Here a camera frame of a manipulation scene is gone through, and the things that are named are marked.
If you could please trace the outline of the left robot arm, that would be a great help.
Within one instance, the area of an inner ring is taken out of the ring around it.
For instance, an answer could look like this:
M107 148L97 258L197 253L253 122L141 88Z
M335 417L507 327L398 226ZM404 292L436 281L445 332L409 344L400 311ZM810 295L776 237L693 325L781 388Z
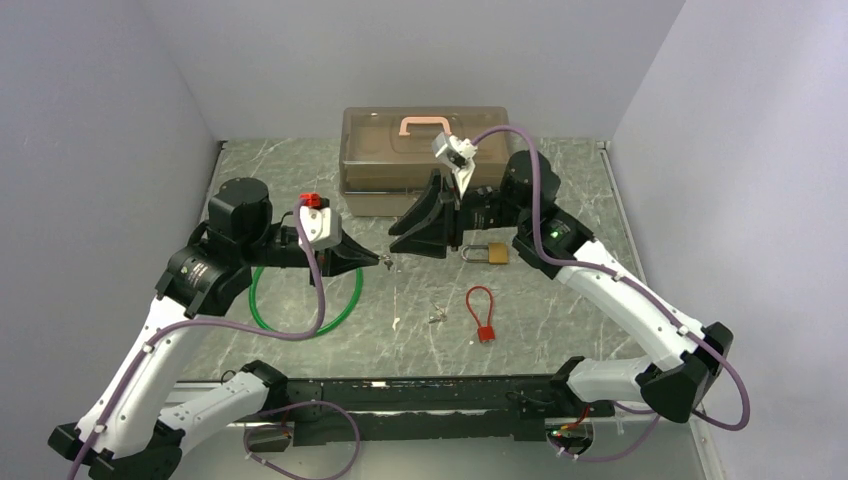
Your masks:
M322 281L375 266L376 253L353 240L340 215L316 193L299 197L292 223L275 221L267 185L225 182L208 216L168 261L133 347L97 402L78 421L57 426L49 447L93 479L166 479L182 457L230 423L292 410L287 377L255 360L223 384L167 407L185 366L263 268L305 268Z

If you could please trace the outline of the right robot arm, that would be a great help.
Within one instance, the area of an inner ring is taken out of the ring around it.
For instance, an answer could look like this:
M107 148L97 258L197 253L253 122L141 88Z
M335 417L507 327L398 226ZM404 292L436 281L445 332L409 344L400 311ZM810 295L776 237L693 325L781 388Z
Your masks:
M705 326L658 298L627 271L594 233L555 203L559 177L544 156L540 231L532 230L531 154L513 154L497 187L473 188L463 197L453 179L431 172L424 193L388 230L393 253L443 259L470 230L513 227L519 257L547 278L577 291L637 341L644 356L567 360L550 380L557 411L574 415L598 401L639 402L661 417L685 423L723 370L732 332Z

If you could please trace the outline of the silver key set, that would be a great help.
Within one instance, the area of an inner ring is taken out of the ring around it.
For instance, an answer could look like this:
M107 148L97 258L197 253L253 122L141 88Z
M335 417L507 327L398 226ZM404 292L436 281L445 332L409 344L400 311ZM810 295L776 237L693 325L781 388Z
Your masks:
M447 321L446 309L434 302L431 303L432 311L428 317L429 324L444 323Z

